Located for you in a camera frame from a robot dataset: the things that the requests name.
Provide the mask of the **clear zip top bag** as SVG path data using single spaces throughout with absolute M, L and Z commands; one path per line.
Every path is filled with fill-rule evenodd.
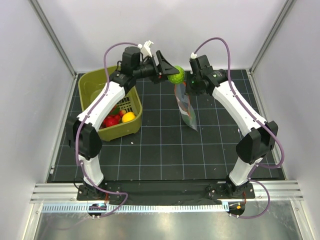
M 191 105 L 190 97 L 185 94 L 186 84 L 179 83 L 174 85 L 174 95 L 183 122 L 191 129 L 197 131 L 197 118 L 194 108 Z

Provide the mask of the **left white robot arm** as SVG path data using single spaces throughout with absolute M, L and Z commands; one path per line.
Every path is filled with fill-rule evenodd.
M 152 55 L 147 48 L 129 43 L 116 70 L 105 74 L 106 83 L 98 96 L 78 116 L 67 119 L 68 143 L 75 151 L 75 161 L 81 167 L 84 185 L 94 200 L 101 200 L 106 195 L 106 188 L 102 185 L 105 178 L 99 161 L 102 140 L 98 134 L 104 119 L 138 79 L 149 78 L 154 83 L 160 83 L 175 74 L 179 74 L 179 70 L 160 51 Z

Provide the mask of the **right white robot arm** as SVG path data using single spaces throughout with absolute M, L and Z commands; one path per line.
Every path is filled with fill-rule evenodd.
M 230 198 L 243 193 L 255 167 L 274 148 L 278 125 L 259 115 L 237 90 L 227 71 L 215 70 L 206 55 L 191 54 L 191 73 L 186 77 L 186 94 L 208 94 L 217 100 L 238 125 L 242 139 L 236 145 L 237 161 L 226 177 Z

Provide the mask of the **light green bumpy fruit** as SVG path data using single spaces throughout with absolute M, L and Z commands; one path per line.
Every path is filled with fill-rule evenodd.
M 172 84 L 181 84 L 184 82 L 185 79 L 185 71 L 182 67 L 176 65 L 175 68 L 178 70 L 178 73 L 176 74 L 172 74 L 168 76 L 168 80 L 169 82 L 171 82 Z

